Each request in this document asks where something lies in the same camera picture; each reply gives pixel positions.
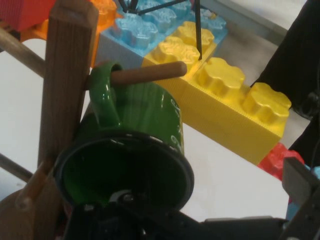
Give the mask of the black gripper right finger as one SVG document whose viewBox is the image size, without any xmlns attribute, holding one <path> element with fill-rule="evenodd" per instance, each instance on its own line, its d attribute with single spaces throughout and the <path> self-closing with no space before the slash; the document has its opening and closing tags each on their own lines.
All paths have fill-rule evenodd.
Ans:
<svg viewBox="0 0 320 240">
<path fill-rule="evenodd" d="M 320 180 L 296 158 L 283 164 L 282 187 L 299 210 L 280 235 L 281 240 L 320 238 Z"/>
</svg>

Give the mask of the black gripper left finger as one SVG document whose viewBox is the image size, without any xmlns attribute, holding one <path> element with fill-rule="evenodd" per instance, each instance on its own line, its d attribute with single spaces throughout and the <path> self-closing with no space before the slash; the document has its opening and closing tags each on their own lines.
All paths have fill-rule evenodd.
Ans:
<svg viewBox="0 0 320 240">
<path fill-rule="evenodd" d="M 65 240 L 201 240 L 203 225 L 180 211 L 156 207 L 130 193 L 102 206 L 75 206 Z"/>
</svg>

